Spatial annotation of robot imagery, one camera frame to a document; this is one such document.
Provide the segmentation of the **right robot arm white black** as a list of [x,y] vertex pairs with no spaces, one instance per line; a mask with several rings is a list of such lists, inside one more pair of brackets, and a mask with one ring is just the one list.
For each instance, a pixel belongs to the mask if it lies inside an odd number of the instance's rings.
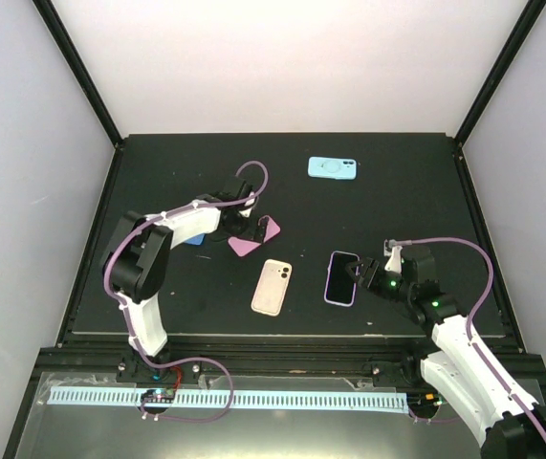
[[383,244],[386,259],[349,262],[353,283],[405,306],[410,320],[435,351],[415,352],[401,362],[404,379],[429,384],[472,433],[483,458],[546,458],[546,404],[520,385],[481,339],[474,312],[463,314],[442,291],[431,239]]

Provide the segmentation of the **pink phone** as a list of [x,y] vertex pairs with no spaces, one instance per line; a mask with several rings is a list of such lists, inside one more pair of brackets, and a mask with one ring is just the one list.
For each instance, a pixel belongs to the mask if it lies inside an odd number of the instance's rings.
[[239,257],[245,257],[275,238],[280,231],[281,228],[274,219],[270,215],[265,215],[258,220],[252,239],[230,237],[228,244],[235,254]]

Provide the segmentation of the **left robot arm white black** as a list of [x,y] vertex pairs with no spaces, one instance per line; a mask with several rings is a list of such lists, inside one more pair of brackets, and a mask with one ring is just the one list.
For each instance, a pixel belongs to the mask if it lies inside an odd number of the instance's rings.
[[269,181],[254,188],[235,174],[226,186],[203,194],[171,210],[153,214],[129,211],[120,218],[101,259],[104,292],[118,302],[128,343],[140,355],[138,369],[152,382],[164,380],[172,361],[162,352],[167,345],[159,306],[170,252],[201,235],[221,232],[230,237],[263,244],[268,221],[252,214]]

